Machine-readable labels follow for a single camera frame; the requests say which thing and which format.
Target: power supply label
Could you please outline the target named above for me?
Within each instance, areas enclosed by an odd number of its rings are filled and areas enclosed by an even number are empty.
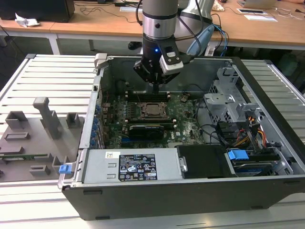
[[[120,155],[119,180],[157,180],[157,167],[154,154]]]

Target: wooden desk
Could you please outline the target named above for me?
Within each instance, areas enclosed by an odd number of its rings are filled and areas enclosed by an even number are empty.
[[[50,31],[52,33],[142,37],[142,26],[136,22],[134,12],[120,12],[120,7],[114,5],[101,6],[91,13],[81,12],[81,9],[85,8],[92,9],[94,6],[75,5],[75,13],[69,23],[54,23]]]
[[[273,48],[273,49],[294,49],[305,50],[305,18],[304,14],[295,12],[295,9],[305,11],[303,4],[295,4],[279,1],[276,7],[291,10],[292,15],[303,18],[284,18],[278,14],[276,10],[265,10],[269,13],[267,16],[274,16],[278,22],[272,21],[250,21],[240,14],[236,9],[241,6],[236,0],[229,0],[224,7],[223,12],[212,11],[211,14],[217,13],[221,18],[222,28],[229,34],[229,46],[237,47],[254,47],[254,48]],[[216,15],[213,17],[213,23],[219,24],[219,19]],[[220,35],[215,32],[209,48],[213,49],[218,45]]]
[[[90,2],[76,2],[76,4],[86,5]],[[23,28],[14,21],[0,21],[0,24],[12,36],[48,38],[54,54],[60,54],[59,39],[87,39],[91,41],[91,46],[92,40],[142,41],[142,27],[138,23],[128,23],[124,17],[106,13],[102,9],[91,12],[89,15],[81,12],[81,8],[92,9],[95,6],[101,6],[107,12],[125,16],[129,21],[135,21],[134,12],[120,12],[120,8],[114,5],[95,3],[92,6],[75,5],[75,13],[69,23],[41,22],[41,26],[33,28]],[[302,4],[279,1],[276,6],[292,10],[293,15],[304,18],[304,14],[295,12],[295,9],[305,11]],[[224,7],[230,7],[240,14],[236,8],[241,6],[236,0],[228,0]],[[305,20],[284,18],[275,10],[266,11],[274,15],[278,22],[250,21],[243,15],[235,14],[229,8],[226,8],[224,12],[212,11],[211,14],[220,15],[223,30],[230,36],[229,46],[305,50]],[[213,21],[219,24],[217,16],[213,16]],[[213,53],[219,41],[220,34],[215,32],[206,53]]]

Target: black plastic part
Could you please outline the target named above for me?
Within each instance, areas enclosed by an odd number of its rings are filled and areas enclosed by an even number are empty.
[[[222,136],[228,143],[234,143],[237,140],[239,130],[246,127],[246,122],[227,123],[220,121],[216,125],[216,132]]]
[[[36,57],[36,54],[27,54],[25,59],[34,59]]]
[[[186,161],[185,179],[234,177],[224,156],[226,149],[221,145],[180,145],[177,150]]]
[[[164,136],[163,126],[153,125],[134,125],[129,129],[129,138],[131,140],[161,140]]]

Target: red wire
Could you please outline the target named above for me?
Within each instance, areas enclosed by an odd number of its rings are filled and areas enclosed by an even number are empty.
[[[239,140],[239,134],[240,134],[241,132],[243,132],[243,131],[244,131],[244,129],[238,131],[238,134],[237,134],[237,141]]]

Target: blue tab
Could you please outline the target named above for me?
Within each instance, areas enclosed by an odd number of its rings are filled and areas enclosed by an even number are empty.
[[[241,149],[233,149],[228,152],[228,156],[230,160],[247,160],[249,156],[245,150]]]
[[[61,165],[59,168],[59,174],[71,174],[72,165]]]

